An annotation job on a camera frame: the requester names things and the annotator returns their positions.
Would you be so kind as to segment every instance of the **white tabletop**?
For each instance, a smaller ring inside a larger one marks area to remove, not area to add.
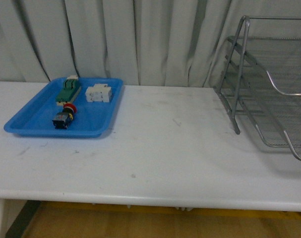
[[[301,211],[301,162],[236,135],[213,89],[125,86],[99,138],[5,132],[44,86],[0,82],[0,198]]]

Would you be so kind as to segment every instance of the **metal wire rack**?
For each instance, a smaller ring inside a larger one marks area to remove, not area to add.
[[[301,161],[301,39],[248,37],[250,19],[301,20],[243,16],[215,91],[237,134],[239,104],[266,145],[289,147]]]

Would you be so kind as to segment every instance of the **white curtain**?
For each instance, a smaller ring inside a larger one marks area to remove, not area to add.
[[[301,16],[301,0],[0,0],[0,80],[210,87],[245,14]],[[251,34],[301,36],[293,24],[255,21]]]

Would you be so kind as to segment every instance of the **green electrical component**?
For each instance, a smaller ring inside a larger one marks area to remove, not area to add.
[[[63,88],[56,97],[58,106],[63,106],[66,103],[73,103],[77,95],[81,91],[81,83],[78,76],[70,76],[63,82]]]

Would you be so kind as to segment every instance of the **white terminal block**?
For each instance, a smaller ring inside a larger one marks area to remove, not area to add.
[[[112,88],[107,84],[97,83],[93,87],[88,87],[85,92],[88,102],[109,103],[112,99]]]
[[[77,75],[70,75],[68,78],[66,79],[76,79],[76,80],[79,80],[79,76]]]

